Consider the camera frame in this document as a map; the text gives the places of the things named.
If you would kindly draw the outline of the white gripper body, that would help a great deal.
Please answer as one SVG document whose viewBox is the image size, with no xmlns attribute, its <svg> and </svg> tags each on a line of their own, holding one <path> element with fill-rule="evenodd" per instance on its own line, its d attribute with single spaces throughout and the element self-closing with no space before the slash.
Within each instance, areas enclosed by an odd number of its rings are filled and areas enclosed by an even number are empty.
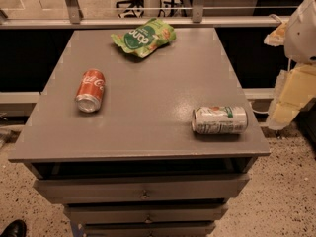
<svg viewBox="0 0 316 237">
<path fill-rule="evenodd" d="M 304 0 L 290 16 L 284 53 L 296 63 L 316 63 L 316 0 Z"/>
</svg>

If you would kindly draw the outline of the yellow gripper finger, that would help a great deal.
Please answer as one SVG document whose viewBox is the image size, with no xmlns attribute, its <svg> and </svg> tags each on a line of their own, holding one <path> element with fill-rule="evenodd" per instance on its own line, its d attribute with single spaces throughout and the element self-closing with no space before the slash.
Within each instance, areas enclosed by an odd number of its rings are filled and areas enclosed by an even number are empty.
<svg viewBox="0 0 316 237">
<path fill-rule="evenodd" d="M 282 70 L 276 79 L 274 98 L 268 110 L 268 128 L 282 130 L 289 126 L 315 97 L 315 65 L 297 64 L 290 71 Z"/>
<path fill-rule="evenodd" d="M 286 27 L 287 22 L 283 22 L 277 26 L 265 37 L 264 44 L 274 47 L 284 45 Z"/>
</svg>

